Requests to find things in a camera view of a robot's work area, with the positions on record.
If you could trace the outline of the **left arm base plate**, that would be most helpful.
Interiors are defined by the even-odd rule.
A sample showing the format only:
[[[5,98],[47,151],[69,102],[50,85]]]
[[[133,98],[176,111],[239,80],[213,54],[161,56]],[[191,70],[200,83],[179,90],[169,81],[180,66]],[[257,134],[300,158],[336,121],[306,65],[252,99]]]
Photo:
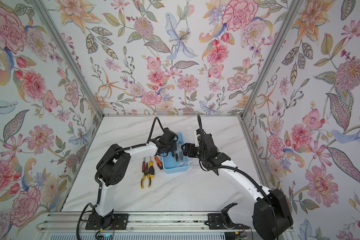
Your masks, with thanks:
[[[112,214],[100,217],[90,214],[85,230],[126,230],[129,214]]]

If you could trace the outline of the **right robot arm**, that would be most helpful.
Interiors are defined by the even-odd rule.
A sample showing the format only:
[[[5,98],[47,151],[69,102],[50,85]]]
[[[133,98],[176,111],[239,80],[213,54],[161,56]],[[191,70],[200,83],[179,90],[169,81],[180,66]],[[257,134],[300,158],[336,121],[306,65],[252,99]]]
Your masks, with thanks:
[[[241,226],[254,229],[264,240],[275,240],[293,225],[284,193],[259,184],[240,170],[228,155],[218,150],[211,134],[197,130],[196,142],[185,143],[181,149],[184,156],[199,159],[202,169],[228,181],[245,198],[243,203],[224,207],[220,215],[210,221],[211,228]]]

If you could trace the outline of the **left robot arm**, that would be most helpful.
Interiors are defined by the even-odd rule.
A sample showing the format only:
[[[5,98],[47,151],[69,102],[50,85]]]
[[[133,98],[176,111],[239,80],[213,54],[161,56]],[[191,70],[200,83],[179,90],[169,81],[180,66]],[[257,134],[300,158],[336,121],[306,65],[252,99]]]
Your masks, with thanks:
[[[147,143],[130,147],[111,145],[96,166],[95,181],[99,184],[96,213],[105,217],[114,211],[116,185],[124,178],[129,163],[170,153],[175,150],[178,139],[175,132],[165,128],[161,136]]]

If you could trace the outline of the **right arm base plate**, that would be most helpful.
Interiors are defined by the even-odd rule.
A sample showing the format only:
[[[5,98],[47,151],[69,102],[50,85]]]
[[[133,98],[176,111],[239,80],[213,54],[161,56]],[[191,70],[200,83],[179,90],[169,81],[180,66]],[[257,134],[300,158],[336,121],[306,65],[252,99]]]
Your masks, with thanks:
[[[223,213],[209,213],[205,225],[207,225],[210,230],[243,230],[241,225],[232,223],[228,216]]]

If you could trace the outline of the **blue transparent plastic toolbox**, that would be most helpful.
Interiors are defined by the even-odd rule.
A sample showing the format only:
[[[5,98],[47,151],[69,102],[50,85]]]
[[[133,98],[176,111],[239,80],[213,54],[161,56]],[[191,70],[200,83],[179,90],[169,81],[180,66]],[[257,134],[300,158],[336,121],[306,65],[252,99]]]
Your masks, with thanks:
[[[175,142],[175,148],[173,148],[169,153],[161,156],[161,161],[163,163],[163,169],[167,174],[176,174],[186,172],[191,165],[192,160],[185,156],[181,148],[185,144],[184,137],[182,133],[176,133],[178,138]]]

